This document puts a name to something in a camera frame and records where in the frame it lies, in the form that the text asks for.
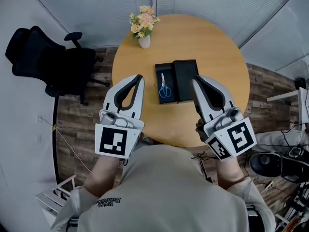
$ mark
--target gray t-shirt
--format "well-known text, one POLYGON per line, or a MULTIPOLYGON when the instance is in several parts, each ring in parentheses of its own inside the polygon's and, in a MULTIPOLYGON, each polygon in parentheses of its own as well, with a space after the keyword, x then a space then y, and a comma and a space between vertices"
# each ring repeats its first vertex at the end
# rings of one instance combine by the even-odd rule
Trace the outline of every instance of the gray t-shirt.
POLYGON ((274 216, 250 178, 224 190, 205 180, 192 157, 168 145, 140 148, 118 187, 100 198, 74 190, 52 231, 65 231, 79 216, 79 232, 247 232, 247 205, 255 206, 266 232, 275 231, 274 216))

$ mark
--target window blind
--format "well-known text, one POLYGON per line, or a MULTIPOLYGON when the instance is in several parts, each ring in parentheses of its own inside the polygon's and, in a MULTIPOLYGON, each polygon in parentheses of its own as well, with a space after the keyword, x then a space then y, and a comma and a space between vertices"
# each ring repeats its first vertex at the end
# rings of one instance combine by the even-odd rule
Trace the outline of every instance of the window blind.
POLYGON ((285 0, 156 0, 157 14, 193 15, 219 26, 240 46, 285 0))
POLYGON ((80 31, 83 47, 119 45, 130 30, 129 14, 152 0, 40 0, 68 31, 80 31))

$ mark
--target yellow flower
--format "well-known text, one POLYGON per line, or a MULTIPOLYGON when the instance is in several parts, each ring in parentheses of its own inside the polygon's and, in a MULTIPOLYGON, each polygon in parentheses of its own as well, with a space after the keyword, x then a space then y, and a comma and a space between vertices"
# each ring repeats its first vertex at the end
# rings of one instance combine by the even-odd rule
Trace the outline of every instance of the yellow flower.
POLYGON ((148 9, 149 9, 148 6, 141 6, 141 7, 140 7, 140 11, 141 11, 142 13, 145 13, 148 9))
POLYGON ((155 11, 153 10, 152 7, 148 7, 148 9, 146 10, 146 13, 149 15, 153 15, 155 13, 155 11))
POLYGON ((132 31, 133 33, 137 33, 139 30, 140 30, 139 25, 134 24, 134 25, 131 26, 131 31, 132 31))
POLYGON ((139 32, 137 36, 140 37, 140 38, 144 38, 145 34, 143 32, 139 32))

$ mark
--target white wall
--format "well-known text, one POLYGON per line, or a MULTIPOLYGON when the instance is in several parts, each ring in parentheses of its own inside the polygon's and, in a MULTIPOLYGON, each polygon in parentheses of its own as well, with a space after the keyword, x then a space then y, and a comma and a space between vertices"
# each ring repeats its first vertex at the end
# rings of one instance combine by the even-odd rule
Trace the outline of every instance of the white wall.
POLYGON ((16 29, 34 25, 64 43, 65 31, 36 0, 0 0, 0 223, 9 232, 49 231, 34 196, 56 184, 52 130, 36 123, 37 115, 52 121, 54 98, 42 81, 13 76, 5 57, 16 29))
POLYGON ((308 11, 309 0, 289 0, 240 49, 246 62, 292 79, 309 78, 308 11))

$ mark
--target scissors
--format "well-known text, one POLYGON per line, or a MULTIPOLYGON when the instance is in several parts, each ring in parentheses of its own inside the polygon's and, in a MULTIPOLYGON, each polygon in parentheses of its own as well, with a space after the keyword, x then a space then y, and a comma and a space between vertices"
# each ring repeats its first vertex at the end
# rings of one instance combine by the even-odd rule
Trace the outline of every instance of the scissors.
POLYGON ((162 87, 159 90, 159 95, 162 98, 170 97, 172 94, 172 90, 165 85, 164 75, 161 73, 161 79, 162 79, 162 87))

